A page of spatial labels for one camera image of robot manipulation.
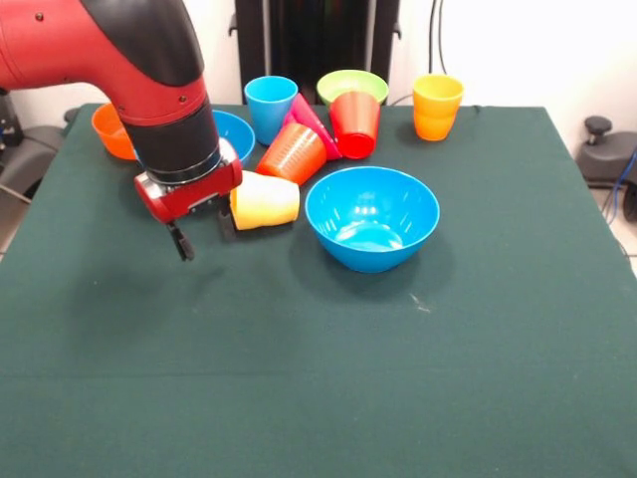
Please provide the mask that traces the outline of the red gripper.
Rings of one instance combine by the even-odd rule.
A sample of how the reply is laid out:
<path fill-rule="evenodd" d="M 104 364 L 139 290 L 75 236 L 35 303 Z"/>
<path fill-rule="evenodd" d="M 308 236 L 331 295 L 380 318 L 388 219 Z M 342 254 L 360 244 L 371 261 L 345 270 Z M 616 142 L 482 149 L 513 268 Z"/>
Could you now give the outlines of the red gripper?
<path fill-rule="evenodd" d="M 146 172 L 137 175 L 133 182 L 142 202 L 150 214 L 166 224 L 182 261 L 192 261 L 194 250 L 183 231 L 173 222 L 188 215 L 202 203 L 221 197 L 218 201 L 218 223 L 222 237 L 229 242 L 236 239 L 236 228 L 228 196 L 242 183 L 242 163 L 229 141 L 221 141 L 221 161 L 207 175 L 193 182 L 167 186 L 154 182 Z"/>

